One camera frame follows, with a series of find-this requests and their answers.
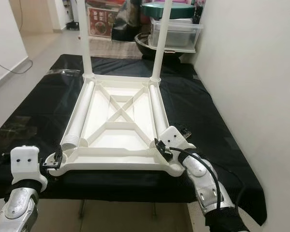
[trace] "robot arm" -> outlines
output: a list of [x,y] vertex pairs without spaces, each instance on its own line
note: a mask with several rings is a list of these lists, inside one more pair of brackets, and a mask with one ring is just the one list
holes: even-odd
[[[160,139],[155,140],[156,147],[169,164],[186,168],[210,231],[247,232],[210,162],[193,153],[191,150],[195,146],[189,144],[173,126],[167,128]],[[12,184],[15,188],[0,212],[0,232],[29,232],[36,221],[38,192],[47,186],[47,179],[40,173],[38,153],[38,148],[32,146],[16,147],[11,151]]]
[[211,163],[194,153],[195,146],[189,144],[173,126],[167,128],[160,135],[160,139],[156,140],[156,147],[160,153],[169,160],[172,159],[170,164],[186,168],[210,231],[247,232],[248,229],[235,210],[226,189],[218,182],[217,173]]
[[38,193],[33,188],[12,190],[0,212],[0,232],[29,232],[38,217]]
[[0,232],[29,232],[38,217],[38,192],[47,186],[47,179],[40,173],[38,153],[34,146],[11,151],[14,189],[0,211]]

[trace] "green lid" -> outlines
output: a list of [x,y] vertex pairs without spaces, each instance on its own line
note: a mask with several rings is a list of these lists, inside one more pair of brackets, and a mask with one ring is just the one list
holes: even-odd
[[[144,15],[153,18],[162,18],[164,2],[149,2],[142,4],[141,10]],[[170,18],[192,18],[195,8],[193,5],[173,2]]]

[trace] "black cloth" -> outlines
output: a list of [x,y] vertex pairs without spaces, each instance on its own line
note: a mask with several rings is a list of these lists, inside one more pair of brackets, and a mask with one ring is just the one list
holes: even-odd
[[[150,77],[153,61],[92,58],[96,74]],[[61,55],[46,75],[0,128],[0,159],[20,145],[35,145],[45,159],[60,142],[83,84],[81,56]],[[168,62],[161,71],[161,95],[170,125],[187,127],[188,139],[205,158],[236,173],[246,186],[239,206],[259,224],[266,220],[264,193],[251,167],[216,110],[192,65]],[[214,165],[218,178],[235,202],[238,179]],[[192,182],[184,173],[172,177],[159,171],[71,171],[48,176],[41,198],[95,199],[127,202],[192,202]],[[0,166],[0,198],[11,185],[10,165]]]
[[205,225],[210,227],[210,232],[248,231],[234,208],[222,208],[208,212],[205,215]]

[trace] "cable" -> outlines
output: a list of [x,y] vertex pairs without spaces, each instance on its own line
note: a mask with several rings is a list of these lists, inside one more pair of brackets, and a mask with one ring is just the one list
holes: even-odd
[[1,64],[0,64],[0,67],[4,68],[5,70],[7,70],[7,71],[9,71],[9,72],[11,72],[11,73],[14,73],[14,74],[24,74],[24,73],[27,72],[29,69],[31,69],[31,67],[33,66],[33,61],[32,61],[31,59],[30,59],[29,61],[31,62],[30,67],[27,68],[26,70],[24,70],[23,72],[14,72],[14,71],[12,71],[12,70],[9,70],[8,68],[5,68],[5,67],[2,66]]
[[244,182],[241,180],[241,178],[240,178],[236,173],[234,173],[233,171],[231,171],[231,170],[225,168],[225,167],[222,166],[221,164],[218,164],[218,163],[212,162],[212,161],[210,161],[210,160],[208,160],[208,159],[206,159],[206,160],[209,161],[211,164],[216,165],[216,166],[222,168],[223,170],[225,170],[225,171],[231,173],[232,175],[234,175],[234,176],[238,179],[239,182],[241,182],[242,188],[241,188],[240,192],[238,193],[238,195],[237,195],[237,197],[236,197],[235,204],[234,204],[234,205],[235,205],[234,208],[235,208],[236,212],[238,213],[238,205],[239,205],[239,203],[240,203],[240,201],[241,201],[241,198],[242,198],[242,196],[243,196],[243,194],[244,194],[244,192],[245,192],[245,190],[246,190],[246,185],[245,185],[245,183],[244,183]]
[[216,165],[216,166],[222,168],[223,170],[229,172],[230,174],[234,175],[234,176],[238,179],[238,181],[241,183],[242,188],[241,188],[240,192],[238,193],[238,195],[237,195],[237,197],[236,197],[235,204],[234,204],[234,208],[235,208],[236,212],[238,213],[238,205],[239,205],[239,203],[240,203],[240,201],[241,201],[241,198],[242,198],[244,192],[246,191],[246,185],[245,185],[245,183],[244,183],[244,182],[242,181],[242,179],[241,179],[241,178],[240,178],[236,173],[234,173],[233,171],[231,171],[231,170],[227,169],[226,167],[222,166],[221,164],[218,164],[218,163],[216,163],[216,162],[213,162],[213,161],[211,161],[209,158],[207,158],[206,155],[205,155],[205,154],[204,154],[204,153],[203,153],[199,148],[197,148],[197,154],[198,154],[199,156],[201,156],[202,159],[205,159],[205,160],[207,160],[208,162],[210,162],[211,164],[214,164],[214,165]]
[[179,152],[184,152],[185,154],[195,158],[198,162],[200,162],[208,171],[209,173],[211,174],[212,178],[214,179],[214,183],[216,185],[216,189],[217,189],[217,207],[216,209],[217,210],[220,210],[220,203],[221,203],[221,192],[220,192],[220,187],[219,187],[219,182],[218,182],[218,179],[217,177],[215,176],[214,172],[212,171],[212,169],[199,157],[193,155],[192,153],[190,152],[187,152],[183,149],[180,149],[180,148],[176,148],[176,147],[169,147],[170,150],[174,150],[174,151],[179,151]]
[[23,27],[23,8],[21,6],[21,0],[19,0],[19,7],[20,7],[21,23],[18,31],[20,32]]

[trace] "food poster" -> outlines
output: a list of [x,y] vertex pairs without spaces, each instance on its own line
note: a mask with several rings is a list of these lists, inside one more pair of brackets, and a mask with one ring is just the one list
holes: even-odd
[[89,34],[111,37],[118,11],[88,7]]

